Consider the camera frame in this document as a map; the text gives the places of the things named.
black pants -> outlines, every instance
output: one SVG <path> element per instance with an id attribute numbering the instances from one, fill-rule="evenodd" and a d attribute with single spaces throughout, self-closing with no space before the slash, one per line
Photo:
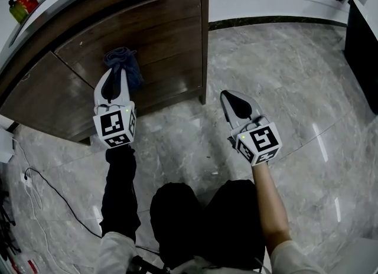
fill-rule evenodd
<path id="1" fill-rule="evenodd" d="M 136 169 L 133 153 L 128 145 L 106 152 L 110 168 L 100 225 L 103 235 L 116 231 L 135 241 L 140 221 L 132 191 Z M 188 185 L 169 183 L 153 197 L 150 215 L 160 257 L 171 269 L 194 255 L 216 266 L 260 268 L 255 258 L 263 260 L 265 244 L 256 188 L 249 180 L 226 182 L 204 210 Z"/>

wooden cabinet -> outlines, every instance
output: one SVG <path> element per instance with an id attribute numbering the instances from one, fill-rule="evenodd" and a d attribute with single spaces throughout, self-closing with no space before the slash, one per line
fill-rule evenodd
<path id="1" fill-rule="evenodd" d="M 143 110 L 202 87 L 201 0 L 148 0 L 87 27 L 55 53 L 92 87 L 108 70 L 103 56 L 136 51 L 144 86 L 132 93 Z"/>
<path id="2" fill-rule="evenodd" d="M 15 86 L 0 113 L 63 139 L 93 126 L 93 89 L 52 52 Z"/>

